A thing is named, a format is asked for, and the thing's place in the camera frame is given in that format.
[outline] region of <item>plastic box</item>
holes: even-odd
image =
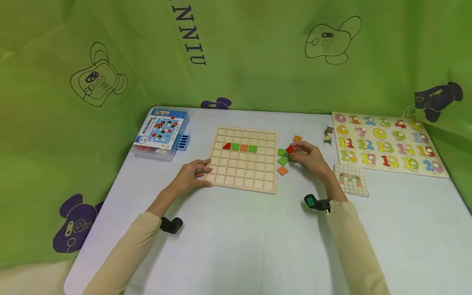
[[[131,150],[135,156],[172,161],[190,116],[186,109],[154,107],[144,120]]]

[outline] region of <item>green backdrop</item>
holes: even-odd
[[[467,0],[2,5],[0,267],[75,257],[154,105],[416,116],[472,208],[471,9]]]

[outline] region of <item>blue plastic clip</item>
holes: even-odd
[[[179,140],[178,144],[177,144],[177,149],[179,151],[186,151],[189,141],[190,141],[190,136],[189,135],[182,135],[180,137],[180,140]]]

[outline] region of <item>table surface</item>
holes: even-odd
[[[320,147],[330,115],[188,109],[187,151],[172,162],[129,153],[64,290],[82,294],[138,214],[180,167],[208,157],[219,125],[277,130],[279,147],[295,134]],[[178,199],[166,217],[180,217],[176,235],[161,233],[126,294],[349,294],[325,215],[303,197],[325,198],[298,164],[278,175],[277,194],[214,186]],[[450,179],[365,170],[370,197],[347,195],[359,213],[392,294],[470,294],[472,217]]]

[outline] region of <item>small figurine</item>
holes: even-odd
[[[329,145],[333,145],[333,140],[331,139],[331,134],[333,134],[333,127],[326,126],[325,130],[325,139],[323,140],[323,144],[329,143]]]

